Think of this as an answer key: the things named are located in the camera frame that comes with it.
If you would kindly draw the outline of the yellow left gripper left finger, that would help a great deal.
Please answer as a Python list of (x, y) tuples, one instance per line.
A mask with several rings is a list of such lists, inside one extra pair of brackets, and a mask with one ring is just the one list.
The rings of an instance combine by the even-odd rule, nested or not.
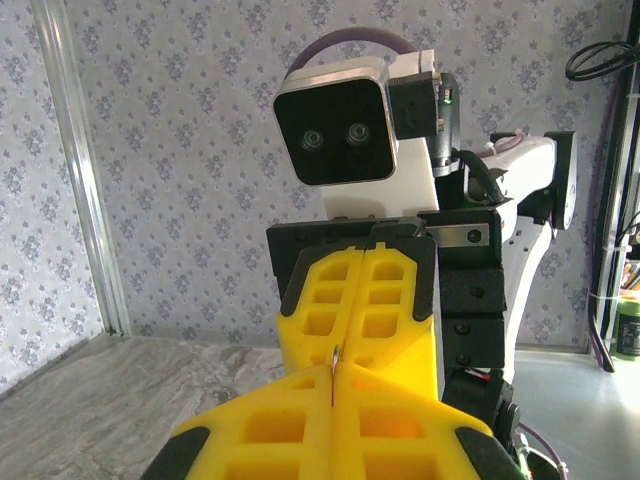
[(182, 423), (146, 479), (329, 479), (332, 373), (316, 365)]

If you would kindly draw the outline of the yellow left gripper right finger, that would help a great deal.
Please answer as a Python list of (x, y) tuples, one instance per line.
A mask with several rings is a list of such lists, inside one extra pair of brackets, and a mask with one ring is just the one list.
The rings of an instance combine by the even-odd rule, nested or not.
[(335, 479), (521, 479), (481, 420), (340, 363), (334, 379)]

